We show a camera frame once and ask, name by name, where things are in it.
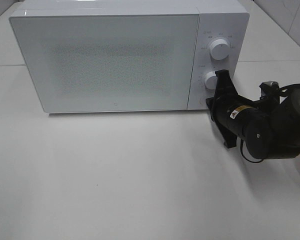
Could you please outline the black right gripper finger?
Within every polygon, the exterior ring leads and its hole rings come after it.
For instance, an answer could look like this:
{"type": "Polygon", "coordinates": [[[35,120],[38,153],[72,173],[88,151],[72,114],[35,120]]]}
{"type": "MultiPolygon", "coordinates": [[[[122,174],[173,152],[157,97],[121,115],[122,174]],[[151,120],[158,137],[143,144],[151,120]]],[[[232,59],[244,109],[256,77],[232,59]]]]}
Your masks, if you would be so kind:
{"type": "Polygon", "coordinates": [[[215,75],[217,77],[217,83],[214,98],[220,98],[225,95],[238,95],[228,70],[218,70],[215,72],[215,75]]]}
{"type": "Polygon", "coordinates": [[[208,107],[211,120],[216,124],[217,129],[221,133],[223,137],[223,144],[227,149],[231,149],[237,146],[237,136],[227,129],[224,125],[222,125],[217,118],[215,117],[215,112],[213,110],[214,98],[210,97],[205,100],[205,103],[208,107]]]}

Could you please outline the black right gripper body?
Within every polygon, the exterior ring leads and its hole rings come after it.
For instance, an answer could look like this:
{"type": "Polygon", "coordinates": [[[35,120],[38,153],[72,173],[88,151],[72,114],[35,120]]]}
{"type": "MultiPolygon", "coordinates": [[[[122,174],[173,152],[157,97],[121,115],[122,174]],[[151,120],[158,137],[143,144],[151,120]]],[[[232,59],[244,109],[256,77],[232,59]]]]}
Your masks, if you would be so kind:
{"type": "Polygon", "coordinates": [[[249,154],[265,160],[273,140],[269,116],[253,107],[253,102],[240,96],[224,95],[214,98],[216,119],[245,142],[249,154]]]}

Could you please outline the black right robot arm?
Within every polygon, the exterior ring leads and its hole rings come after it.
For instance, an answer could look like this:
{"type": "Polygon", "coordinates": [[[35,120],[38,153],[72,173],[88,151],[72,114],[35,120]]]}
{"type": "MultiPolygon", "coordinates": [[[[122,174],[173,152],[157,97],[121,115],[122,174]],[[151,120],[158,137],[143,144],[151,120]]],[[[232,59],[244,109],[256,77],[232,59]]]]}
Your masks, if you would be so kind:
{"type": "Polygon", "coordinates": [[[228,70],[215,75],[214,96],[206,104],[226,148],[246,147],[255,163],[300,154],[300,83],[262,82],[253,101],[238,94],[228,70]]]}

